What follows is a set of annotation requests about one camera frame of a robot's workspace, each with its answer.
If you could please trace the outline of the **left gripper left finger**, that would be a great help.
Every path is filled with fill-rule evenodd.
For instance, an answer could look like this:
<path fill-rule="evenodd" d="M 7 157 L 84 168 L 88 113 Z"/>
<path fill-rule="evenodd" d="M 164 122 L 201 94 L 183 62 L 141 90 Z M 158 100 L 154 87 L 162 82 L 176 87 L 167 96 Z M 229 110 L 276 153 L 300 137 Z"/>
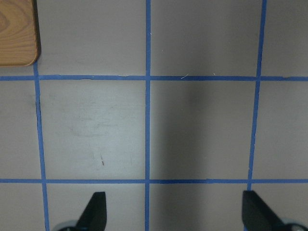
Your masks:
<path fill-rule="evenodd" d="M 104 231 L 106 228 L 106 193 L 94 192 L 75 225 L 57 231 Z"/>

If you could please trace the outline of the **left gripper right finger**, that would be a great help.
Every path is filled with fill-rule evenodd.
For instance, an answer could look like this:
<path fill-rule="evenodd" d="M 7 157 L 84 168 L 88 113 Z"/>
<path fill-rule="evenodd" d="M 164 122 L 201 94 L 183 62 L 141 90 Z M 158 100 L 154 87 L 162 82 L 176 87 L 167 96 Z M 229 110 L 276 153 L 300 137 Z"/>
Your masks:
<path fill-rule="evenodd" d="M 255 191 L 243 191 L 242 222 L 248 231 L 306 231 L 296 222 L 284 222 Z"/>

